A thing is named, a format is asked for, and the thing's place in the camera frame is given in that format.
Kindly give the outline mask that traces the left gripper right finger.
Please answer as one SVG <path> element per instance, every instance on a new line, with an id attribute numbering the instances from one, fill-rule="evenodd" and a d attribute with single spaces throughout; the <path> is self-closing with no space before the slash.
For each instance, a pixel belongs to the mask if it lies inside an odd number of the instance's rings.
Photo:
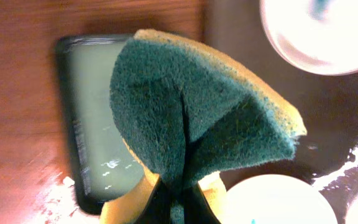
<path id="1" fill-rule="evenodd" d="M 221 224 L 199 184 L 183 191 L 185 224 Z"/>

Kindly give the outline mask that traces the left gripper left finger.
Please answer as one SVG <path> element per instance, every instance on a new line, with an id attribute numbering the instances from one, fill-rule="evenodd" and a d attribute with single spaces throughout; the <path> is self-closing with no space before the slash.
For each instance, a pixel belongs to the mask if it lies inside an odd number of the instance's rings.
<path id="1" fill-rule="evenodd" d="M 172 195 L 159 178 L 143 212 L 134 224 L 170 224 L 171 202 Z"/>

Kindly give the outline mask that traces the green and yellow sponge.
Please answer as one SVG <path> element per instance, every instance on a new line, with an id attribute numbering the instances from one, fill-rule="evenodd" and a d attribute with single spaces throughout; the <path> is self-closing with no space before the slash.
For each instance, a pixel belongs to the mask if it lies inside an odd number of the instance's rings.
<path id="1" fill-rule="evenodd" d="M 144 174 L 103 205 L 101 223 L 134 223 L 158 181 L 170 223 L 185 223 L 183 191 L 199 184 L 224 223 L 222 171 L 293 159 L 307 134 L 299 111 L 241 63 L 201 42 L 138 30 L 117 56 L 110 108 Z"/>

